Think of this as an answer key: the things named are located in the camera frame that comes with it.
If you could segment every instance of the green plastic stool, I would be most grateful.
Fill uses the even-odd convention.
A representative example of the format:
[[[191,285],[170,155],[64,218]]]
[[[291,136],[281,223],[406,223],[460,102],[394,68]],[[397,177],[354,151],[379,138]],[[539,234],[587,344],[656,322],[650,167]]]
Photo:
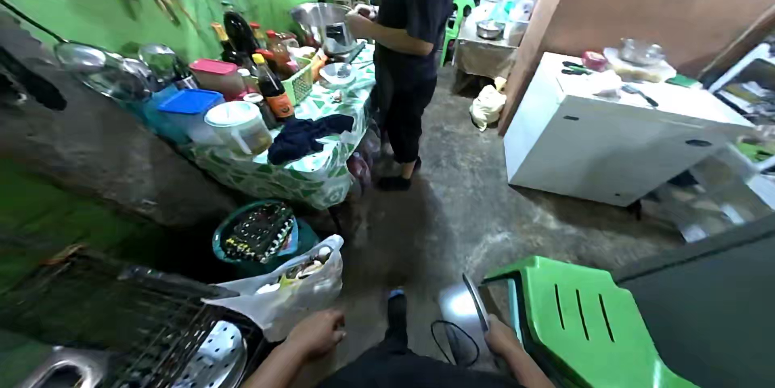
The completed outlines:
[[[662,362],[633,295],[617,287],[610,273],[533,256],[484,282],[516,275],[532,340],[568,380],[592,388],[695,387]],[[510,306],[514,320],[518,308]]]
[[[460,33],[460,23],[463,22],[466,7],[473,9],[477,5],[473,0],[452,0],[452,3],[455,4],[457,16],[455,17],[455,23],[452,24],[452,27],[447,26],[445,28],[446,32],[444,33],[444,45],[441,48],[441,61],[439,61],[439,67],[444,67],[446,47],[450,45],[450,40],[455,40]]]

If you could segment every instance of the metal bowl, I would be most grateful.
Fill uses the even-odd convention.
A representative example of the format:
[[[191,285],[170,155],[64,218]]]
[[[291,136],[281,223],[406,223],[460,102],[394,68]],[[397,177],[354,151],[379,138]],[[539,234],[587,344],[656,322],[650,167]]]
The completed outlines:
[[[662,46],[633,38],[622,38],[619,57],[635,65],[657,65],[665,59]]]
[[[309,2],[294,7],[290,14],[302,28],[305,46],[323,47],[328,55],[345,55],[357,46],[344,21],[349,11],[346,6]]]
[[[499,40],[503,38],[503,29],[506,23],[495,20],[480,20],[477,22],[477,36],[485,40]]]

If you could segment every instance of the white plastic bag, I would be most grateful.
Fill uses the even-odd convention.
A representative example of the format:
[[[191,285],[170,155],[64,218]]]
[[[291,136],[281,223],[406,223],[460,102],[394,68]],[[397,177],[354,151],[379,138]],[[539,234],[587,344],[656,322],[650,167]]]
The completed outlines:
[[[343,243],[342,237],[332,235],[305,254],[277,267],[272,273],[218,284],[237,291],[238,297],[204,301],[245,314],[264,331],[266,340],[278,342],[291,332],[296,323],[314,311],[331,306],[339,295],[342,290],[343,263],[340,249]],[[279,289],[256,294],[262,286],[277,283],[289,268],[315,257],[323,247],[330,247],[331,255],[317,272],[304,279],[283,279]]]
[[[506,96],[499,93],[506,83],[504,78],[498,76],[495,79],[495,86],[486,86],[482,88],[469,108],[473,124],[477,125],[479,131],[484,132],[487,125],[498,120],[503,106],[506,104]]]

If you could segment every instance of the table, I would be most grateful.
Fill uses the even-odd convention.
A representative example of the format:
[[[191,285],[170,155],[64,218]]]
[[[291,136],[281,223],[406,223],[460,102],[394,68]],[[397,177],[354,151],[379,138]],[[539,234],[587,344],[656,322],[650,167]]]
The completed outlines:
[[[495,41],[479,38],[477,24],[466,17],[455,40],[452,63],[469,75],[508,78],[511,66],[517,60],[517,49],[510,46],[506,38]]]
[[[375,83],[374,65],[370,64],[373,52],[374,46],[367,44],[354,60],[358,78],[342,90],[341,103],[332,100],[333,90],[315,83],[312,93],[294,108],[300,119],[316,120],[333,114],[352,115],[355,119],[352,132],[319,139],[322,151],[285,165],[271,165],[267,161],[268,151],[240,155],[224,146],[191,145],[188,155],[223,185],[260,199],[297,200],[319,210],[342,203],[352,184],[347,158],[366,133],[370,118],[367,102]],[[281,127],[273,129],[272,137],[280,130]]]

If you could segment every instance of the black shirt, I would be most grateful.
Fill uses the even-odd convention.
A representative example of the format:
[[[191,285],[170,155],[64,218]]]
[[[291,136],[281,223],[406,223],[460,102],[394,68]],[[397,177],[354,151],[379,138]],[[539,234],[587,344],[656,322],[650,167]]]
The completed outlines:
[[[390,71],[395,81],[416,82],[436,76],[436,50],[443,42],[452,8],[452,0],[380,0],[377,23],[406,29],[409,36],[433,43],[433,50],[426,56],[400,54],[380,46],[377,62]]]

